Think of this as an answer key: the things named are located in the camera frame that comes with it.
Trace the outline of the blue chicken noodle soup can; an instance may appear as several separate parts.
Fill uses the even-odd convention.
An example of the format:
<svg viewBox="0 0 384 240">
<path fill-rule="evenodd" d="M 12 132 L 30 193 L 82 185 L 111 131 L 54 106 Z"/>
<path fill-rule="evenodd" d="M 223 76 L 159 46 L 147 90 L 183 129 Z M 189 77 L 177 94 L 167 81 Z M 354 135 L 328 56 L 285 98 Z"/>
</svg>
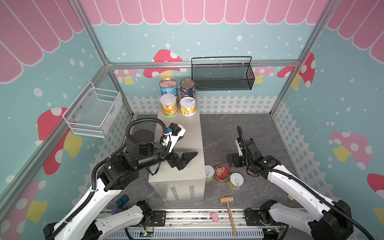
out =
<svg viewBox="0 0 384 240">
<path fill-rule="evenodd" d="M 179 101 L 178 86 L 177 86 L 176 80 L 171 79 L 171 78 L 162 79 L 159 82 L 159 86 L 160 86 L 162 95 L 172 94 L 176 97 L 177 102 Z"/>
</svg>

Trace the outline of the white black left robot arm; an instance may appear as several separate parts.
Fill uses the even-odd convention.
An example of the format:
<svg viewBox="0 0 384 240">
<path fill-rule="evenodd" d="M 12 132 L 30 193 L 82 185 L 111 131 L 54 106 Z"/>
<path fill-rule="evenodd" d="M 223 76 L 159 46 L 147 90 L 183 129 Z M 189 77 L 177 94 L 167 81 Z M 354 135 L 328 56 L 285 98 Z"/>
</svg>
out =
<svg viewBox="0 0 384 240">
<path fill-rule="evenodd" d="M 145 201 L 110 217 L 98 218 L 98 215 L 115 196 L 138 179 L 141 170 L 160 167 L 162 162 L 183 170 L 198 155 L 198 152 L 187 152 L 178 156 L 173 150 L 185 132 L 182 125 L 171 123 L 166 126 L 157 118 L 142 118 L 129 123 L 125 143 L 96 164 L 91 172 L 90 189 L 62 220 L 44 227 L 45 238 L 102 240 L 123 228 L 147 226 L 153 219 L 153 210 Z"/>
</svg>

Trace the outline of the white lid small can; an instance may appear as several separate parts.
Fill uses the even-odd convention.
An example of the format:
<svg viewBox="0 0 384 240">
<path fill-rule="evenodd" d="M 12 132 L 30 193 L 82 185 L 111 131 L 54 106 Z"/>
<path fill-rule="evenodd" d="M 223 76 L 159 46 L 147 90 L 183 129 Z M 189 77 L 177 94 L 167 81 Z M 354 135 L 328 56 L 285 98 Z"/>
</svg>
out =
<svg viewBox="0 0 384 240">
<path fill-rule="evenodd" d="M 196 113 L 196 100 L 192 97 L 184 97 L 180 100 L 181 112 L 185 117 L 191 117 Z"/>
</svg>

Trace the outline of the dark chopped tomatoes can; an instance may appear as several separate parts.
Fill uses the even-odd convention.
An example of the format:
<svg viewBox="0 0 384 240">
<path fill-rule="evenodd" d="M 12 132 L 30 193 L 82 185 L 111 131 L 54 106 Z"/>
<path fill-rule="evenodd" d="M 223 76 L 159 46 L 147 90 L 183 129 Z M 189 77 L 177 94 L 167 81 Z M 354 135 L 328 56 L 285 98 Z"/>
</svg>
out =
<svg viewBox="0 0 384 240">
<path fill-rule="evenodd" d="M 181 97 L 190 97 L 195 99 L 195 82 L 191 79 L 185 79 L 180 82 Z"/>
</svg>

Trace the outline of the yellow can silver lid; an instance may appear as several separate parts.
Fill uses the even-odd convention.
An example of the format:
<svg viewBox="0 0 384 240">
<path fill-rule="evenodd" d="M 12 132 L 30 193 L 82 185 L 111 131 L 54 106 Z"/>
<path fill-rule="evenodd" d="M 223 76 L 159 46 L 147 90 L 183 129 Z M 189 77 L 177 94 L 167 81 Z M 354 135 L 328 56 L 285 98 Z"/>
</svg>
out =
<svg viewBox="0 0 384 240">
<path fill-rule="evenodd" d="M 232 173 L 229 180 L 229 186 L 236 190 L 244 184 L 244 177 L 240 173 Z"/>
</svg>

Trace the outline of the green yellow white lid can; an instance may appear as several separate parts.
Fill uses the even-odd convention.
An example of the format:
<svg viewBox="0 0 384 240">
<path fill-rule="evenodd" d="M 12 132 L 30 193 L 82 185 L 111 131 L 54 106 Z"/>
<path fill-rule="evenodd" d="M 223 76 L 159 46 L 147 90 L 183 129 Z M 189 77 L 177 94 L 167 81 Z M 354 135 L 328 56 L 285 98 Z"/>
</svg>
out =
<svg viewBox="0 0 384 240">
<path fill-rule="evenodd" d="M 173 94 L 164 94 L 160 97 L 163 114 L 166 117 L 174 117 L 177 112 L 177 98 Z"/>
</svg>

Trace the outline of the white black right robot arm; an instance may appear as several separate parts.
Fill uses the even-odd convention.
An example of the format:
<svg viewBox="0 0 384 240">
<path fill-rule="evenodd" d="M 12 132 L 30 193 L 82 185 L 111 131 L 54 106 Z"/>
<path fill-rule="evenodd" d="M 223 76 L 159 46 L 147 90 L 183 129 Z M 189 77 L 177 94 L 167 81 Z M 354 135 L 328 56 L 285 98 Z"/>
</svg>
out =
<svg viewBox="0 0 384 240">
<path fill-rule="evenodd" d="M 350 206 L 342 200 L 328 198 L 294 176 L 280 161 L 263 156 L 253 139 L 246 140 L 241 126 L 237 126 L 238 153 L 230 154 L 230 166 L 246 168 L 254 178 L 263 177 L 277 185 L 294 198 L 303 211 L 286 207 L 275 200 L 266 201 L 259 208 L 259 219 L 263 225 L 272 222 L 294 227 L 315 240 L 347 240 L 358 229 L 367 239 L 373 236 L 352 218 Z"/>
</svg>

